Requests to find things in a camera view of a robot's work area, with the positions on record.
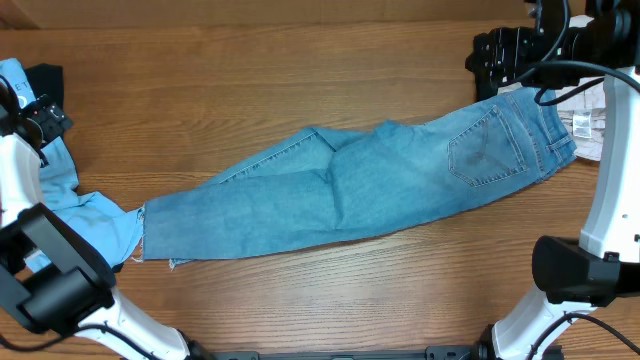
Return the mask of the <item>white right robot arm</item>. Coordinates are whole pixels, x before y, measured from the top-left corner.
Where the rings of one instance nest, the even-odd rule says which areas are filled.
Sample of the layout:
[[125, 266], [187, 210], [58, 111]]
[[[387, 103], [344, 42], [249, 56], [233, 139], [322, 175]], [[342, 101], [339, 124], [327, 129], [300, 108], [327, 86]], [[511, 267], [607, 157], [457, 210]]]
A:
[[605, 129], [597, 175], [573, 238], [544, 236], [532, 288], [471, 347], [473, 359], [559, 359], [558, 338], [639, 293], [639, 5], [590, 1], [574, 20], [566, 1], [532, 1], [530, 27], [477, 35], [466, 66], [479, 99], [515, 85], [555, 109], [599, 89]]

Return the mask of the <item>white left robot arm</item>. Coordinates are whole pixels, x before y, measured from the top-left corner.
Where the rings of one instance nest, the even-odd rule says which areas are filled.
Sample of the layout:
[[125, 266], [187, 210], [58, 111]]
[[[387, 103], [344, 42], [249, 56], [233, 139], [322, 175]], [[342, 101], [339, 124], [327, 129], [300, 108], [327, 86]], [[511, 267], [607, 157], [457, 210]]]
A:
[[44, 204], [40, 131], [1, 88], [1, 307], [23, 328], [95, 341], [124, 359], [209, 359], [116, 287], [104, 258]]

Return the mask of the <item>blue denim jeans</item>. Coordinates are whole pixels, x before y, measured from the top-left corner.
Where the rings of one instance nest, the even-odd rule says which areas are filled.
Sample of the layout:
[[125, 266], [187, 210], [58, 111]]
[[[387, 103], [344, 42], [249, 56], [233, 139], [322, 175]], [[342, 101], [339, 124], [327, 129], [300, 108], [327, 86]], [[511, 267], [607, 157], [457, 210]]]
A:
[[309, 127], [143, 208], [142, 256], [183, 264], [372, 238], [484, 206], [575, 159], [557, 110], [520, 88], [423, 124]]

